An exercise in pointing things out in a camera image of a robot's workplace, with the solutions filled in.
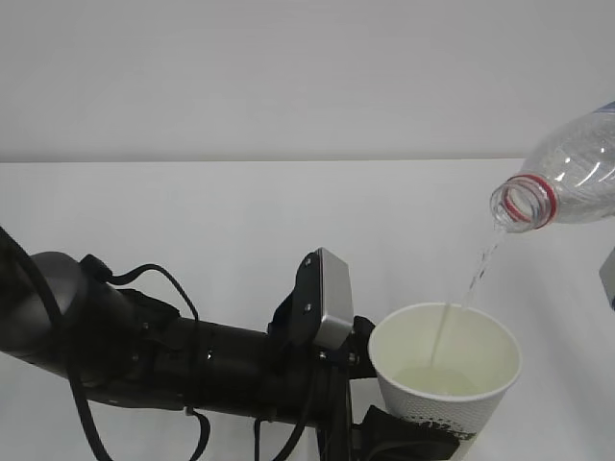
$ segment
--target black cable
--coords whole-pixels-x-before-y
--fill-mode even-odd
[[[254,420],[254,461],[260,461],[260,425],[263,421],[263,418]]]
[[[49,317],[49,321],[54,327],[54,333],[58,334],[62,329],[62,311],[58,306],[58,302],[56,301],[56,297],[54,296],[49,284],[45,276],[40,272],[38,266],[32,261],[30,256],[26,253],[26,251],[21,248],[21,246],[0,226],[0,238],[4,239],[10,247],[12,254],[17,262],[17,264],[24,271],[31,284],[33,285],[35,291],[37,292],[40,300],[42,301],[43,307],[47,312],[47,316]],[[183,288],[178,284],[178,282],[162,267],[157,266],[156,264],[146,264],[139,268],[134,269],[133,271],[125,274],[124,276],[120,276],[118,278],[111,277],[112,279],[119,280],[122,284],[122,281],[128,280],[123,284],[130,283],[138,276],[140,276],[143,272],[148,270],[157,270],[163,273],[170,281],[173,283],[173,286],[178,290],[182,298],[186,301],[192,314],[195,318],[195,331],[198,327],[198,319],[199,314],[194,307],[194,304],[187,296]],[[70,389],[73,394],[73,400],[75,401],[75,406],[77,407],[77,413],[79,415],[79,420],[81,421],[82,428],[86,435],[87,442],[94,454],[94,457],[98,461],[112,461],[111,457],[105,450],[105,446],[100,439],[100,434],[98,433],[98,429],[96,428],[96,424],[92,417],[91,409],[89,408],[89,404],[87,402],[86,389],[84,388],[84,384],[81,381],[81,373],[79,372],[78,364],[73,356],[75,348],[71,348],[67,359],[66,359],[66,376],[68,377],[68,382],[70,384]],[[192,364],[196,363],[196,356],[191,360]],[[199,443],[197,444],[197,448],[194,451],[194,454],[190,457],[190,461],[196,461],[201,457],[203,451],[207,446],[210,434],[210,424],[209,420],[205,415],[201,415],[194,411],[193,408],[189,407],[186,410],[186,414],[189,416],[195,416],[199,420],[199,424],[201,426],[201,436],[199,438]]]
[[[303,435],[306,428],[306,424],[308,423],[309,412],[311,411],[311,406],[314,401],[317,378],[318,374],[316,373],[316,366],[314,365],[312,366],[311,370],[311,378],[309,380],[309,385],[307,389],[306,401],[304,402],[304,406],[301,410],[299,420],[297,421],[297,424],[295,424],[295,426],[293,427],[292,432],[290,433],[290,437],[288,437],[288,440],[286,441],[278,455],[273,458],[273,461],[285,461],[288,456],[290,456],[290,453],[292,453],[295,447],[297,447],[299,439],[301,439],[301,436]]]

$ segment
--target plastic bottle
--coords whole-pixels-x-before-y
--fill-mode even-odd
[[[538,144],[520,172],[495,190],[491,212],[508,232],[615,214],[615,102]]]

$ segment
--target water in cup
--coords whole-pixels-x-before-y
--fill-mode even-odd
[[[416,391],[440,396],[471,396],[479,392],[464,373],[453,369],[408,367],[397,373],[394,379]]]
[[[452,335],[454,328],[457,328],[458,317],[472,306],[477,286],[484,277],[491,256],[504,239],[505,234],[504,228],[495,229],[491,243],[482,252],[479,268],[472,277],[468,291],[461,302],[461,308],[452,308],[449,304],[444,307],[429,364],[401,370],[395,376],[397,382],[417,391],[443,396],[467,396],[478,392],[476,386],[461,371],[439,367],[438,357],[446,350],[447,339]]]

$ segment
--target black robotic arm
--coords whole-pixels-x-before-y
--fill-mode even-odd
[[[194,319],[134,289],[113,287],[147,270],[173,282]],[[315,427],[324,461],[449,459],[458,440],[446,431],[375,406],[353,424],[349,382],[376,376],[367,354],[373,327],[354,316],[348,267],[325,249],[302,260],[293,290],[260,332],[200,321],[159,266],[116,277],[92,255],[80,262],[61,253],[28,256],[0,228],[0,351],[69,378],[99,461],[110,458],[86,399],[198,416],[202,437],[194,460],[209,437],[198,408],[255,418],[255,429],[262,421],[294,424],[276,461],[286,459],[306,426]]]

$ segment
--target paper cup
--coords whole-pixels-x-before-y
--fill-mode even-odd
[[[430,365],[445,309],[444,303],[421,303],[393,312],[372,332],[368,350],[387,411],[452,432],[460,446],[451,459],[459,460],[519,376],[521,352],[497,320],[453,304],[449,331],[442,336],[434,364],[462,372],[476,390],[468,395],[437,395],[397,382],[400,371]]]

